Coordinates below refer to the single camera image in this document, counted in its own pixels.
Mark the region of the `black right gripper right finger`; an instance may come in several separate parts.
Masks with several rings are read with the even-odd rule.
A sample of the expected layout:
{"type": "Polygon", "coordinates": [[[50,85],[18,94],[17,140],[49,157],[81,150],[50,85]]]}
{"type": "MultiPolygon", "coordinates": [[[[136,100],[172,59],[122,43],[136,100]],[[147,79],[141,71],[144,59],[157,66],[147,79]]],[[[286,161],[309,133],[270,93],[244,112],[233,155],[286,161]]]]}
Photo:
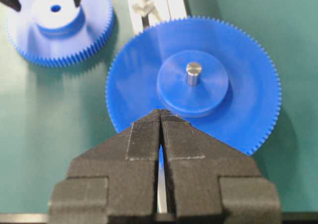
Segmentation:
{"type": "Polygon", "coordinates": [[[179,221],[279,221],[275,185],[250,156],[160,111],[168,196],[179,221]]]}

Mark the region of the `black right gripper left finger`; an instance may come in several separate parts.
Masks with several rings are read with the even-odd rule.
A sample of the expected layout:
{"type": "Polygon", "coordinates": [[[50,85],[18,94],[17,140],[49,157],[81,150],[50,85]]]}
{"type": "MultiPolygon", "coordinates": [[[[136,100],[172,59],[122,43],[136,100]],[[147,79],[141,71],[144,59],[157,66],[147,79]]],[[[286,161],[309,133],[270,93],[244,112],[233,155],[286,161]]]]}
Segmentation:
{"type": "Polygon", "coordinates": [[[157,210],[160,111],[75,158],[52,194],[52,221],[152,221],[157,210]]]}

